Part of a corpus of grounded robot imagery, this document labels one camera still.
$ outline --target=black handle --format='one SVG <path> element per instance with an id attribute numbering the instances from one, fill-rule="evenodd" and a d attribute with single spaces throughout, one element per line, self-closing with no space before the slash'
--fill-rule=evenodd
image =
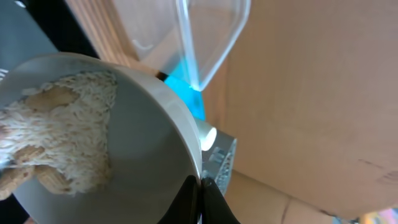
<path id="1" fill-rule="evenodd" d="M 240 224 L 228 207 L 224 196 L 218 189 L 216 182 L 207 177 L 202 181 L 202 223 L 203 224 Z"/>
<path id="2" fill-rule="evenodd" d="M 202 224 L 240 224 L 229 209 L 216 182 L 209 177 L 201 182 L 200 190 L 196 177 L 188 176 L 158 223 L 196 224 L 201 214 Z"/>

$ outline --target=cooked rice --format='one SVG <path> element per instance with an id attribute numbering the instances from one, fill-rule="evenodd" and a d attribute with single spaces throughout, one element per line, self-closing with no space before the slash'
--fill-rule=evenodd
<path id="1" fill-rule="evenodd" d="M 44 113 L 30 109 L 23 100 L 7 106 L 0 112 L 0 126 L 7 133 L 0 139 L 0 154 L 12 156 L 26 146 L 43 147 L 40 157 L 23 165 L 56 168 L 71 181 L 71 194 L 95 190 L 110 177 L 107 132 L 115 77 L 107 71 L 79 73 L 22 93 L 35 95 L 53 86 L 70 88 L 80 97 Z"/>

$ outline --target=cardboard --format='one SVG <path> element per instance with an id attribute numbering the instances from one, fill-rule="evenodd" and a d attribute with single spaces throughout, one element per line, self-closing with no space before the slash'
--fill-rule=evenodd
<path id="1" fill-rule="evenodd" d="M 254 0 L 228 62 L 234 168 L 330 214 L 398 202 L 398 5 Z"/>
<path id="2" fill-rule="evenodd" d="M 236 171 L 232 174 L 226 201 L 241 223 L 332 223 L 332 217 Z"/>

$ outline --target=white bowl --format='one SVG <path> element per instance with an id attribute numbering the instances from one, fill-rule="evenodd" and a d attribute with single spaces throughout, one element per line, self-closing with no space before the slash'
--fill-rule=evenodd
<path id="1" fill-rule="evenodd" d="M 106 190 L 53 195 L 32 179 L 15 196 L 39 224 L 157 223 L 183 181 L 200 184 L 201 150 L 195 121 L 163 82 L 126 67 L 77 54 L 33 58 L 0 83 L 0 108 L 21 90 L 81 71 L 110 70 L 118 90 L 109 122 L 108 151 L 113 178 Z"/>

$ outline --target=plastic lid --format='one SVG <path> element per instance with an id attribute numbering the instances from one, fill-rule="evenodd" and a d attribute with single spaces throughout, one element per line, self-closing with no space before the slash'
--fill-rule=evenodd
<path id="1" fill-rule="evenodd" d="M 142 63 L 202 91 L 242 31 L 250 0 L 114 0 L 114 5 Z"/>

